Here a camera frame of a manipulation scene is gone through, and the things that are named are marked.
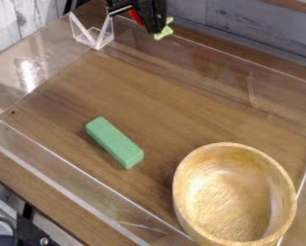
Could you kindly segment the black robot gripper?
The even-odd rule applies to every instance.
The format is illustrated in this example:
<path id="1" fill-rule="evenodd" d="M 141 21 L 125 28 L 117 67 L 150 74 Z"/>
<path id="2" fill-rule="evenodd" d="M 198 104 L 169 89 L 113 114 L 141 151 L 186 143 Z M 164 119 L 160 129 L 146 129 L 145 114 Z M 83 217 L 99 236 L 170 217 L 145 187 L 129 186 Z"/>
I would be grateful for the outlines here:
<path id="1" fill-rule="evenodd" d="M 107 0 L 107 13 L 118 15 L 134 6 L 135 0 Z M 166 26 L 168 0 L 137 0 L 137 7 L 147 31 L 160 34 Z"/>

